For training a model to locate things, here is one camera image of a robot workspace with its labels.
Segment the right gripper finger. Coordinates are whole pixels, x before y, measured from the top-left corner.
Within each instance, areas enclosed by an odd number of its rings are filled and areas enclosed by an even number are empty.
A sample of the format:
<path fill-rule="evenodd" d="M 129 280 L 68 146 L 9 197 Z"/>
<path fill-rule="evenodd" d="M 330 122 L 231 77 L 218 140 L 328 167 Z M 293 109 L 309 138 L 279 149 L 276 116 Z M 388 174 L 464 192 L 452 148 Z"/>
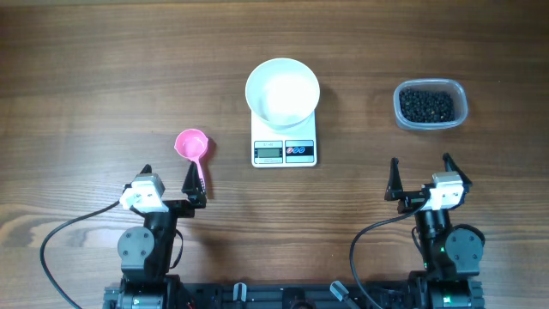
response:
<path fill-rule="evenodd" d="M 443 154 L 444 168 L 446 172 L 457 172 L 462 179 L 464 187 L 471 187 L 473 185 L 469 177 L 457 166 L 449 153 Z"/>
<path fill-rule="evenodd" d="M 404 197 L 398 163 L 399 160 L 395 157 L 390 161 L 389 180 L 384 194 L 385 201 L 400 200 Z"/>

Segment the pink plastic measuring scoop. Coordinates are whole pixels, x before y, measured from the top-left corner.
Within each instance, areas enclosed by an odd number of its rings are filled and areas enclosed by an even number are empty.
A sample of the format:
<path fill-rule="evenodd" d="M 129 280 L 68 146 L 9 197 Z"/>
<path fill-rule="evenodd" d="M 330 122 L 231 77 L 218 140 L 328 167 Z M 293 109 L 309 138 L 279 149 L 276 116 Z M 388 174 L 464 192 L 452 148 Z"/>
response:
<path fill-rule="evenodd" d="M 201 164 L 201 158 L 208 151 L 208 138 L 206 135 L 198 129 L 184 130 L 177 136 L 174 149 L 180 156 L 196 164 L 202 189 L 206 192 L 207 189 Z"/>

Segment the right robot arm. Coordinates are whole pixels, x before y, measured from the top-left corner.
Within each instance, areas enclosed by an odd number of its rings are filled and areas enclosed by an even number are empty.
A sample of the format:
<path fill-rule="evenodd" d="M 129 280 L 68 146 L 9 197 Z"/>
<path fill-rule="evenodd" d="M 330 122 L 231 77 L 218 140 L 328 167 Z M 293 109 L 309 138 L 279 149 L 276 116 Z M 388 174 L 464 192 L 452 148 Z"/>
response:
<path fill-rule="evenodd" d="M 384 199 L 397 201 L 400 215 L 415 219 L 414 243 L 424 262 L 422 271 L 412 271 L 403 283 L 405 308 L 484 308 L 480 282 L 485 235 L 468 224 L 454 225 L 449 212 L 465 202 L 473 185 L 450 154 L 443 155 L 444 170 L 418 191 L 405 191 L 398 169 L 390 162 Z"/>

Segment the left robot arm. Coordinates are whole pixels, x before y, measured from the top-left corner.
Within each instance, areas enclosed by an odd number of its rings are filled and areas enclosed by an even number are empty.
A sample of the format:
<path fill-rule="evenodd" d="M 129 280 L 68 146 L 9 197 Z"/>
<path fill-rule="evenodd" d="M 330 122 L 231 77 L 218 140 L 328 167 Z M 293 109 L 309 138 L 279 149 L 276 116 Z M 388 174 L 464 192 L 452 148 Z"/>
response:
<path fill-rule="evenodd" d="M 192 218 L 206 207 L 207 194 L 192 163 L 181 191 L 185 199 L 162 199 L 165 186 L 160 176 L 146 165 L 119 198 L 124 209 L 143 218 L 143 224 L 127 229 L 118 241 L 123 277 L 117 288 L 106 289 L 104 308 L 195 308 L 196 302 L 180 276 L 171 275 L 182 256 L 172 260 L 173 243 L 183 235 L 177 229 L 180 218 Z"/>

